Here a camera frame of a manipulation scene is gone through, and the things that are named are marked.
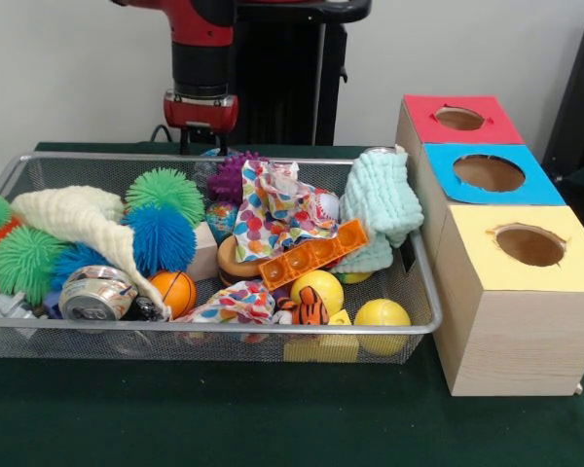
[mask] purple spiky ball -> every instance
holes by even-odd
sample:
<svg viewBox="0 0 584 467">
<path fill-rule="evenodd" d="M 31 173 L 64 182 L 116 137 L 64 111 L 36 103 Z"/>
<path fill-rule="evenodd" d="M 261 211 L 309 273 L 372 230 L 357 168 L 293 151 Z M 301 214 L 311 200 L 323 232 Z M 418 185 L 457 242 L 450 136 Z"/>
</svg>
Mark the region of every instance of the purple spiky ball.
<svg viewBox="0 0 584 467">
<path fill-rule="evenodd" d="M 242 167 L 247 161 L 266 162 L 259 153 L 250 151 L 225 158 L 218 164 L 218 172 L 207 179 L 207 195 L 212 200 L 242 204 Z"/>
</svg>

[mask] orange stress ball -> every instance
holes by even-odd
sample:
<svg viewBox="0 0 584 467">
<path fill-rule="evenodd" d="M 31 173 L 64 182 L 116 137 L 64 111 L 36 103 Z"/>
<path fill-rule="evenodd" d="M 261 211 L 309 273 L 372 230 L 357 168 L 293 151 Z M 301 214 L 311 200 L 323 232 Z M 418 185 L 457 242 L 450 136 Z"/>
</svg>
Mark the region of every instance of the orange stress ball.
<svg viewBox="0 0 584 467">
<path fill-rule="evenodd" d="M 172 319 L 188 313 L 197 301 L 195 282 L 185 272 L 163 270 L 149 281 L 163 295 L 163 302 L 171 308 Z"/>
</svg>

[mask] toy tiger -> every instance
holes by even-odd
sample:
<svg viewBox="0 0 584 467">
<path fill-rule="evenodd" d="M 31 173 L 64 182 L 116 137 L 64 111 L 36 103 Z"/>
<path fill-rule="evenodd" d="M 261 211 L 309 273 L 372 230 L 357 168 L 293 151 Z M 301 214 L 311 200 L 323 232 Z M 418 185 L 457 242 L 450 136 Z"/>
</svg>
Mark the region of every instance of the toy tiger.
<svg viewBox="0 0 584 467">
<path fill-rule="evenodd" d="M 324 302 L 311 286 L 304 287 L 299 293 L 301 303 L 296 304 L 287 297 L 277 300 L 279 309 L 292 313 L 292 324 L 328 324 L 329 313 Z"/>
</svg>

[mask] blue box lid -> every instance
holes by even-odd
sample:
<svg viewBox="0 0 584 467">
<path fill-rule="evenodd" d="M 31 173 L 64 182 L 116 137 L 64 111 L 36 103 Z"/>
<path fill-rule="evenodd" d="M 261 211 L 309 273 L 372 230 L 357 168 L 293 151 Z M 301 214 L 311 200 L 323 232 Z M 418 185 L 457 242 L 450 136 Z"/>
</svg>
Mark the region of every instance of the blue box lid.
<svg viewBox="0 0 584 467">
<path fill-rule="evenodd" d="M 472 204 L 565 205 L 525 145 L 424 144 L 448 198 Z"/>
</svg>

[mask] wire mesh basket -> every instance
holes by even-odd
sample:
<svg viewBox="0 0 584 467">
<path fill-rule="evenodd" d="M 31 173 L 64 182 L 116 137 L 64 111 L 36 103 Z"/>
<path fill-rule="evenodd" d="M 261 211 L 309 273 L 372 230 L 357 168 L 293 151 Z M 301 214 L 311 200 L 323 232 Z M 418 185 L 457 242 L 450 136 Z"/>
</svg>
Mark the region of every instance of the wire mesh basket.
<svg viewBox="0 0 584 467">
<path fill-rule="evenodd" d="M 0 195 L 17 195 L 69 185 L 91 185 L 123 195 L 141 173 L 176 168 L 197 182 L 205 181 L 221 160 L 161 156 L 78 153 L 33 153 L 17 158 L 0 176 Z M 299 179 L 344 192 L 352 161 L 291 160 Z M 442 320 L 441 307 L 420 233 L 394 250 L 388 269 L 369 279 L 345 285 L 345 309 L 351 321 L 367 301 L 386 298 L 402 305 L 412 326 L 284 326 L 256 324 L 185 324 L 148 322 L 75 322 L 50 319 L 0 318 L 0 357 L 226 360 L 257 362 L 404 363 L 422 337 Z M 197 283 L 204 303 L 223 288 L 218 278 Z M 255 343 L 241 336 L 260 335 Z"/>
</svg>

